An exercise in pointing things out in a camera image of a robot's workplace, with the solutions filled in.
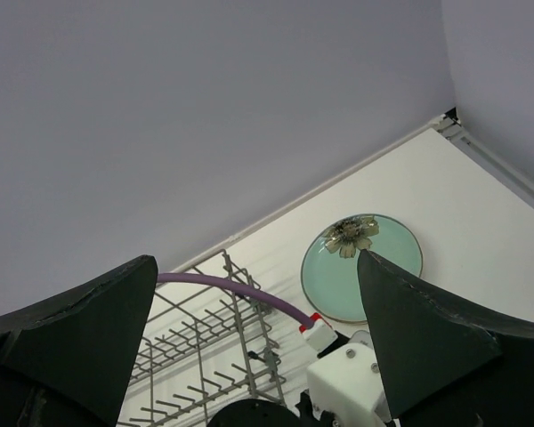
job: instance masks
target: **purple cable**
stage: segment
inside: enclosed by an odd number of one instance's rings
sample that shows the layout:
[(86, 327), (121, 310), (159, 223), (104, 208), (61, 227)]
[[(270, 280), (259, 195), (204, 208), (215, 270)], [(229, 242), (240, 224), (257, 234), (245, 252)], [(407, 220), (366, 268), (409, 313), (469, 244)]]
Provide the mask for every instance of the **purple cable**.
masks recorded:
[(282, 311), (291, 318), (295, 319), (301, 325), (306, 326), (307, 329), (311, 329), (314, 325), (314, 321), (302, 311), (297, 309), (294, 305), (291, 305), (288, 302), (283, 301), (274, 295), (267, 294), (264, 291), (254, 289), (253, 287), (248, 285), (242, 285), (232, 280), (228, 280), (227, 278), (218, 278), (216, 276), (208, 276), (206, 274), (195, 273), (160, 273), (158, 274), (157, 282), (196, 283), (199, 285), (219, 287), (220, 289), (248, 296), (259, 302), (264, 302), (265, 304), (270, 305), (273, 309)]

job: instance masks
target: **purple hose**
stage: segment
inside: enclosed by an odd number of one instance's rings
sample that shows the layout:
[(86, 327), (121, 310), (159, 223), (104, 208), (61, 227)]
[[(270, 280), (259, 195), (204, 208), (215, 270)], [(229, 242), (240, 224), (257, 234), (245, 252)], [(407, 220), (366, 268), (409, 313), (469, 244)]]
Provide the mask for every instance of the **purple hose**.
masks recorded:
[(253, 287), (248, 285), (242, 285), (232, 280), (228, 280), (227, 278), (217, 278), (216, 276), (208, 276), (205, 274), (195, 273), (160, 273), (158, 274), (157, 282), (196, 283), (199, 285), (219, 287), (220, 289), (248, 296), (259, 302), (264, 302), (265, 304), (270, 305), (273, 309), (277, 309), (287, 314), (288, 316), (299, 322), (301, 325), (306, 326), (308, 329), (311, 329), (314, 325), (314, 321), (302, 311), (297, 309), (294, 305), (291, 305), (288, 302), (277, 298), (276, 296), (267, 294), (264, 291), (254, 289)]

